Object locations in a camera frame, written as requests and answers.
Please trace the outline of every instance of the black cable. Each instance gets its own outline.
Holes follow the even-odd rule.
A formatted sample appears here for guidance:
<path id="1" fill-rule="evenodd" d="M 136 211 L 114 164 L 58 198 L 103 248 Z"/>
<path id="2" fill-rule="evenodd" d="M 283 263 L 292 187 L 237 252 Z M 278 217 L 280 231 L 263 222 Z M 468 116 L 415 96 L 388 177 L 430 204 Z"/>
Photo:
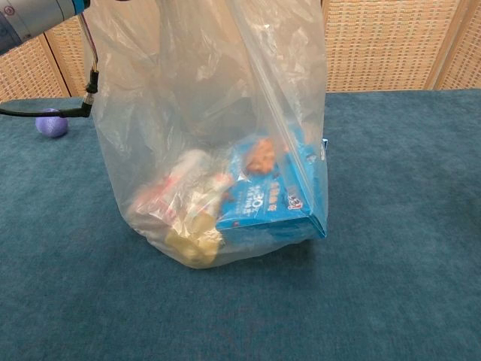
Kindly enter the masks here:
<path id="1" fill-rule="evenodd" d="M 86 87 L 86 95 L 80 108 L 62 109 L 58 111 L 9 111 L 0 108 L 0 114 L 10 117 L 62 117 L 62 118 L 88 118 L 92 112 L 93 95 L 98 92 L 98 71 L 90 71 L 90 82 Z"/>

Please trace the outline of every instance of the plastic bag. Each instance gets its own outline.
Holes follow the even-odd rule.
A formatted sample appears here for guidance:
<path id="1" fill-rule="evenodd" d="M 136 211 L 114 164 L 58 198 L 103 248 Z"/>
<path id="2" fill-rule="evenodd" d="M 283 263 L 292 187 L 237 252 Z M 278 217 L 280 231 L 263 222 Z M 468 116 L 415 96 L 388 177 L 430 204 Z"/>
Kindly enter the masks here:
<path id="1" fill-rule="evenodd" d="M 193 268 L 326 234 L 319 0 L 98 0 L 95 126 L 119 209 Z"/>

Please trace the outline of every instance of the table surface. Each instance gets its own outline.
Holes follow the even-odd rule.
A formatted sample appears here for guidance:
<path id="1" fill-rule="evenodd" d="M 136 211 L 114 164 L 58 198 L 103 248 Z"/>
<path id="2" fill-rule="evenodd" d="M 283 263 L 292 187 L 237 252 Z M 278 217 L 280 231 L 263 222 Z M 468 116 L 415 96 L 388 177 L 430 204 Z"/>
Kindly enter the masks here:
<path id="1" fill-rule="evenodd" d="M 328 237 L 205 271 L 125 224 L 91 120 L 1 117 L 0 359 L 481 359 L 480 114 L 329 94 Z"/>

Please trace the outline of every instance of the snack box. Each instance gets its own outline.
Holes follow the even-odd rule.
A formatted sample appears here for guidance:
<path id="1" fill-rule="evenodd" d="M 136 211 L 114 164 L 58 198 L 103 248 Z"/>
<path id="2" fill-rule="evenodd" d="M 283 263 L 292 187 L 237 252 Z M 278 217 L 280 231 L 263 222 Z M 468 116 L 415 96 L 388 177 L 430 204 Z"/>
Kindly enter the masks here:
<path id="1" fill-rule="evenodd" d="M 303 142 L 296 134 L 297 154 L 286 153 L 274 170 L 246 174 L 245 159 L 253 146 L 263 139 L 253 136 L 236 144 L 230 169 L 234 185 L 222 203 L 216 228 L 225 242 L 259 244 L 266 247 L 289 244 L 326 236 L 327 165 L 325 148 Z"/>

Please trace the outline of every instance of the woven wall panel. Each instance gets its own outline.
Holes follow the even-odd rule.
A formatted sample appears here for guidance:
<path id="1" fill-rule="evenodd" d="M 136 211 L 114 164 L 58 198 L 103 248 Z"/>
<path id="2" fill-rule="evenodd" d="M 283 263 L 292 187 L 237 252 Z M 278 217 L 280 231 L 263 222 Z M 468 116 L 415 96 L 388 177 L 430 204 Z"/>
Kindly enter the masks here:
<path id="1" fill-rule="evenodd" d="M 68 95 L 46 44 L 41 36 L 0 57 L 0 102 Z"/>
<path id="2" fill-rule="evenodd" d="M 423 89 L 457 4 L 325 1 L 328 91 Z"/>
<path id="3" fill-rule="evenodd" d="M 47 39 L 72 96 L 82 96 L 85 90 L 83 36 L 77 17 L 69 19 L 47 32 Z"/>
<path id="4" fill-rule="evenodd" d="M 453 51 L 454 57 L 441 80 L 441 89 L 481 87 L 481 2 Z"/>

